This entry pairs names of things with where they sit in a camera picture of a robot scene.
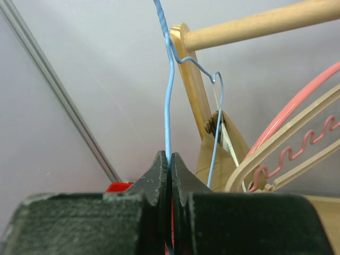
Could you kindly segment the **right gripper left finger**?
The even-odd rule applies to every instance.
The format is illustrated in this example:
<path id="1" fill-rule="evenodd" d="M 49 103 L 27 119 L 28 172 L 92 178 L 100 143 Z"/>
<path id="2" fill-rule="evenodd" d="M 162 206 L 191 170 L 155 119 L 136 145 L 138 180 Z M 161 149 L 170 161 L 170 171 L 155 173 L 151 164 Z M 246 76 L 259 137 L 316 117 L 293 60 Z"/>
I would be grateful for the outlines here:
<path id="1" fill-rule="evenodd" d="M 1 254 L 164 254 L 167 160 L 124 192 L 40 193 L 24 199 Z"/>

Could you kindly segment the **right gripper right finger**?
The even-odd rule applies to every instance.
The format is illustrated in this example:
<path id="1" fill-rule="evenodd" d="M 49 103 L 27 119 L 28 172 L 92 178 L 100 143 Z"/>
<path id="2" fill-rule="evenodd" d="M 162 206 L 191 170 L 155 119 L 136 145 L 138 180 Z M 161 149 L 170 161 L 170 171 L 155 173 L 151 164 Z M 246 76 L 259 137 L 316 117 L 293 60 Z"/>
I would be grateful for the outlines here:
<path id="1" fill-rule="evenodd" d="M 213 192 L 178 153 L 171 167 L 175 254 L 334 254 L 306 198 Z"/>

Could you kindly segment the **blue wire hanger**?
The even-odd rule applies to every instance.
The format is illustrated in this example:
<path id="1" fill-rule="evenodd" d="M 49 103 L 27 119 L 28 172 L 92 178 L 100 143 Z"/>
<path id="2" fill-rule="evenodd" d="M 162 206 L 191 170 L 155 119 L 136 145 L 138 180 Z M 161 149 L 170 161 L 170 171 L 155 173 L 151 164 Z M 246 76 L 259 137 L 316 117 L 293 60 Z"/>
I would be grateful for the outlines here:
<path id="1" fill-rule="evenodd" d="M 213 75 L 211 75 L 208 71 L 206 71 L 196 60 L 194 60 L 193 57 L 188 56 L 183 59 L 179 58 L 179 55 L 177 53 L 177 50 L 175 49 L 175 45 L 170 39 L 170 32 L 168 29 L 167 21 L 165 18 L 164 10 L 162 8 L 162 5 L 160 1 L 153 1 L 154 5 L 156 7 L 157 15 L 159 18 L 159 23 L 161 26 L 161 30 L 165 39 L 165 47 L 167 51 L 167 57 L 169 61 L 169 78 L 168 78 L 168 84 L 166 89 L 166 95 L 165 95 L 165 102 L 164 102 L 164 129 L 165 129 L 165 156 L 167 160 L 167 178 L 170 181 L 170 190 L 172 191 L 172 173 L 171 170 L 171 155 L 172 155 L 172 148 L 171 148 L 171 121 L 170 121 L 170 103 L 171 103 L 171 95 L 172 95 L 172 88 L 173 88 L 173 82 L 174 82 L 174 75 L 175 75 L 175 65 L 174 65 L 174 58 L 178 64 L 184 64 L 185 62 L 192 62 L 196 67 L 200 69 L 201 72 L 203 72 L 206 76 L 209 77 L 210 82 L 212 84 L 216 83 L 216 77 L 219 77 L 220 85 L 221 85 L 221 94 L 220 94 L 220 100 L 217 101 L 217 107 L 218 107 L 218 119 L 217 119 L 217 129 L 215 132 L 215 141 L 214 141 L 214 148 L 212 152 L 212 158 L 210 163 L 210 169 L 209 169 L 209 175 L 208 175 L 208 188 L 211 186 L 212 176 L 214 172 L 214 164 L 217 154 L 217 142 L 218 142 L 218 135 L 220 130 L 220 121 L 222 118 L 222 103 L 223 103 L 223 91 L 224 91 L 224 84 L 223 84 L 223 78 L 221 76 L 220 72 L 215 72 Z M 170 225 L 170 236 L 166 237 L 166 246 L 169 251 L 169 254 L 175 254 L 175 249 L 173 246 L 173 239 L 172 239 L 172 228 Z"/>

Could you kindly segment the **tan brown garment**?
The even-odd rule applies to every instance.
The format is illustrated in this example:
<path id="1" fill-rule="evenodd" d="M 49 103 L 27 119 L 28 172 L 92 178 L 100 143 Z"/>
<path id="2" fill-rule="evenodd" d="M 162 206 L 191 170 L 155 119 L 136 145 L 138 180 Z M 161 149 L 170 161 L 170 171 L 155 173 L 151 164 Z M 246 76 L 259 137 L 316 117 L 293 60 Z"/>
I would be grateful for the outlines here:
<path id="1" fill-rule="evenodd" d="M 234 159 L 237 160 L 237 163 L 241 163 L 250 151 L 249 146 L 231 119 L 224 112 L 221 112 L 221 114 L 220 124 L 217 124 L 218 111 L 216 111 L 203 126 L 196 172 L 196 177 L 204 184 L 208 184 L 209 170 L 215 148 L 215 134 L 217 127 L 219 127 L 216 157 L 210 184 L 210 189 L 215 192 L 225 191 L 227 181 L 236 170 Z"/>

